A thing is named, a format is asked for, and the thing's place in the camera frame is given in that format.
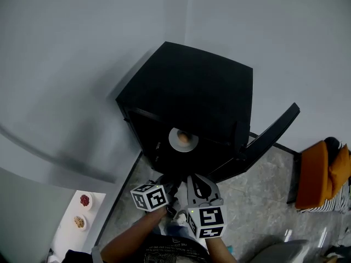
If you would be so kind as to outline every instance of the wall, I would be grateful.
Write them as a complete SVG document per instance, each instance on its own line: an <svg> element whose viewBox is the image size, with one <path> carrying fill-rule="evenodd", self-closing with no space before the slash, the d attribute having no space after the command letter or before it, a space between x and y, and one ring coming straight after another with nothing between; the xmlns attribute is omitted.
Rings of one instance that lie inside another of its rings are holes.
<svg viewBox="0 0 351 263"><path fill-rule="evenodd" d="M0 133L9 140L0 145L16 143L48 162L16 167L17 174L51 184L44 176L60 178L64 170L104 182L125 179L140 148L114 99L165 36L184 42L186 4L175 19L183 26L165 25L178 12L175 4L0 0ZM4 158L0 167L10 170L19 157ZM56 185L81 183L61 179Z"/></svg>
<svg viewBox="0 0 351 263"><path fill-rule="evenodd" d="M73 190L0 168L0 253L10 263L39 263L49 252Z"/></svg>
<svg viewBox="0 0 351 263"><path fill-rule="evenodd" d="M296 102L279 143L351 143L350 13L351 0L189 0L185 44L253 68L252 132Z"/></svg>

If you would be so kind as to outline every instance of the orange chair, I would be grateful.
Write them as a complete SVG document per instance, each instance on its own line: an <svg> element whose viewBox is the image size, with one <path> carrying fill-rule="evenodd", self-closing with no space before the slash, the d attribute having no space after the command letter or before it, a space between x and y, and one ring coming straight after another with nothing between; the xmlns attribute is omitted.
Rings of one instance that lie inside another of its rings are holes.
<svg viewBox="0 0 351 263"><path fill-rule="evenodd" d="M301 175L295 207L320 207L325 199L333 198L350 177L350 160L347 145L328 167L326 143L320 141L302 152Z"/></svg>

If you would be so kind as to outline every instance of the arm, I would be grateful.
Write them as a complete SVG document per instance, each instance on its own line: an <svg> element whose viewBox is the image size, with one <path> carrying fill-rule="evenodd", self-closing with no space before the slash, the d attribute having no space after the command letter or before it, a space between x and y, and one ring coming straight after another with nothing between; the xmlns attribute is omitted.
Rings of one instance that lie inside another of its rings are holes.
<svg viewBox="0 0 351 263"><path fill-rule="evenodd" d="M107 263L116 263L134 254L166 214L166 207L146 214L127 231L124 231L104 247L101 251L102 260Z"/></svg>
<svg viewBox="0 0 351 263"><path fill-rule="evenodd" d="M213 263L237 263L221 238L206 239L206 245Z"/></svg>

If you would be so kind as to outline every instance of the white plate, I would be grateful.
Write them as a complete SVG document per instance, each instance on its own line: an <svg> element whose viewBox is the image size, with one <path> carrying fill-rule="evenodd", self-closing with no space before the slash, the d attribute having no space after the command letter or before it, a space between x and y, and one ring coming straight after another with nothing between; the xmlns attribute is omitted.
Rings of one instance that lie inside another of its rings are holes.
<svg viewBox="0 0 351 263"><path fill-rule="evenodd" d="M81 204L81 196L82 195L86 195L88 198L89 198L89 204L85 207L85 206L83 206L83 204ZM90 210L90 208L92 208L92 206L93 206L93 196L90 194L90 193L88 193L88 192L85 192L85 193L83 193L83 194L81 194L80 196L79 196L79 204L85 209L85 210Z"/></svg>
<svg viewBox="0 0 351 263"><path fill-rule="evenodd" d="M84 221L84 227L83 228L78 228L77 224L75 223L75 217L76 216L79 216L81 219L83 219L83 221ZM86 218L84 217L83 214L78 214L78 215L73 216L72 221L73 221L73 225L75 226L75 228L77 228L80 231L84 231L87 228L88 223L87 223L87 220L86 220Z"/></svg>
<svg viewBox="0 0 351 263"><path fill-rule="evenodd" d="M191 135L189 143L182 142L178 137L178 132L181 132L181 130L173 128L168 136L169 144L171 144L175 150L179 152L190 152L199 143L199 137L193 134L189 134Z"/></svg>

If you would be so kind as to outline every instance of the qr code cube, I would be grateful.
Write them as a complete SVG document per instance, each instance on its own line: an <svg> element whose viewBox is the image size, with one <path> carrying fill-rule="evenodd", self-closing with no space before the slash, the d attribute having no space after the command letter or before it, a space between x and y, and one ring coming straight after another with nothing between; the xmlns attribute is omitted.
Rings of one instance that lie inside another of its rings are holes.
<svg viewBox="0 0 351 263"><path fill-rule="evenodd" d="M168 204L162 185L143 184L131 190L132 198L138 209L153 211Z"/></svg>
<svg viewBox="0 0 351 263"><path fill-rule="evenodd" d="M196 239L221 237L227 227L227 207L188 208L187 221Z"/></svg>

